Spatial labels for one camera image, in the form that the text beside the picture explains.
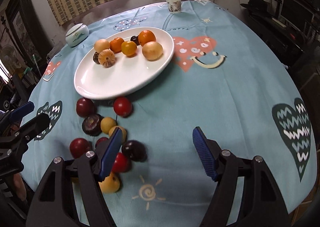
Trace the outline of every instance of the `screw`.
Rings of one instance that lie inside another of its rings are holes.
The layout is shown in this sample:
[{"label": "screw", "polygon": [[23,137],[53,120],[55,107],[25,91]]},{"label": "screw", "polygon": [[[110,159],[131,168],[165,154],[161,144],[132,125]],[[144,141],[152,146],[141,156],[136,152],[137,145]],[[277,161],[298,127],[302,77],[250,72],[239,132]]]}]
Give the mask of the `screw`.
[{"label": "screw", "polygon": [[230,153],[229,150],[222,150],[222,151],[221,151],[221,154],[222,154],[223,156],[230,156],[230,155],[231,155],[231,153]]},{"label": "screw", "polygon": [[58,164],[58,163],[60,163],[61,162],[61,157],[59,157],[59,156],[57,156],[54,160],[53,160],[53,162],[55,163],[55,164]]},{"label": "screw", "polygon": [[254,158],[258,163],[261,163],[263,161],[263,158],[259,155],[257,155],[255,158]]},{"label": "screw", "polygon": [[94,152],[93,151],[88,151],[86,154],[85,154],[86,157],[93,157],[94,156]]}]

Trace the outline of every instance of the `plate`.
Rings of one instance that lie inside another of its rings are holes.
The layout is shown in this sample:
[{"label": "plate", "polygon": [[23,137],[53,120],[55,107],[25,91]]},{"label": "plate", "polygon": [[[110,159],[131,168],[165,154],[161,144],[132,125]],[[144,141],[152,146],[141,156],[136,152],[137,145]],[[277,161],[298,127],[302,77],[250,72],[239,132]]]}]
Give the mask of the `plate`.
[{"label": "plate", "polygon": [[136,56],[129,58],[122,52],[116,53],[116,63],[104,68],[93,61],[95,50],[92,48],[76,69],[73,80],[76,91],[88,99],[112,99],[133,93],[154,80],[172,59],[174,43],[170,34],[159,28],[137,27],[119,32],[107,40],[121,37],[130,41],[132,36],[143,30],[152,31],[156,41],[162,45],[163,55],[158,60],[148,61],[138,46]]}]

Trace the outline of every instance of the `yellow sun drawing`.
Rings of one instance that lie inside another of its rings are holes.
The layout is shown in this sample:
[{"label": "yellow sun drawing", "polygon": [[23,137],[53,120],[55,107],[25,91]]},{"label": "yellow sun drawing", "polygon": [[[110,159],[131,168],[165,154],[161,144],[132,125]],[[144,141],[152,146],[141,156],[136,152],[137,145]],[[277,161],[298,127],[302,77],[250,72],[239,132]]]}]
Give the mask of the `yellow sun drawing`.
[{"label": "yellow sun drawing", "polygon": [[[142,175],[140,175],[140,179],[141,179],[142,183],[144,184],[145,181],[144,181]],[[155,186],[159,185],[161,182],[162,182],[162,179],[160,178],[156,182]],[[147,201],[146,210],[149,210],[150,201],[152,201],[154,199],[157,199],[159,201],[165,201],[165,198],[156,197],[155,188],[151,184],[144,184],[139,190],[139,195],[132,197],[132,200],[137,199],[139,197],[142,198],[143,200]]]},{"label": "yellow sun drawing", "polygon": [[206,19],[201,19],[202,21],[204,21],[205,23],[210,23],[210,22],[212,22],[211,20],[210,20],[210,17],[209,18],[206,18]]}]

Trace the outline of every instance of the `white paper cup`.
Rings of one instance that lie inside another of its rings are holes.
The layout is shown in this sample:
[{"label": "white paper cup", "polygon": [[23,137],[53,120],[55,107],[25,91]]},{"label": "white paper cup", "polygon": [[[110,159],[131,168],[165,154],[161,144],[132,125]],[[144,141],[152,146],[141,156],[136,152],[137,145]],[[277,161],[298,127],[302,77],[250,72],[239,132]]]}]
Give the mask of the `white paper cup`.
[{"label": "white paper cup", "polygon": [[166,0],[170,14],[181,13],[181,0]]}]

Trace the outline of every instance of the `red cherry tomato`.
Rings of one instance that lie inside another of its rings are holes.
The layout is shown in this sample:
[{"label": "red cherry tomato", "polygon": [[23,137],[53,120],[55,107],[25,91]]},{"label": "red cherry tomato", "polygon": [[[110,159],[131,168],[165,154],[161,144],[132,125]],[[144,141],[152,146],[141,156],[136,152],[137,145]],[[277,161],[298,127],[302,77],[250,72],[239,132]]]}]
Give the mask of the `red cherry tomato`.
[{"label": "red cherry tomato", "polygon": [[96,108],[92,100],[86,99],[86,98],[78,99],[76,104],[76,112],[78,116],[86,118],[94,114],[95,111],[96,111]]},{"label": "red cherry tomato", "polygon": [[101,137],[101,138],[99,138],[98,140],[97,140],[97,142],[96,142],[96,147],[97,147],[97,145],[100,143],[100,142],[102,142],[102,141],[106,141],[106,140],[109,140],[107,137]]},{"label": "red cherry tomato", "polygon": [[129,169],[130,161],[122,153],[118,153],[115,163],[111,169],[115,173],[123,173]]},{"label": "red cherry tomato", "polygon": [[113,103],[113,110],[121,117],[127,117],[132,112],[132,104],[126,97],[120,97]]},{"label": "red cherry tomato", "polygon": [[90,143],[84,138],[76,138],[70,143],[69,149],[72,157],[76,159],[90,150]]}]

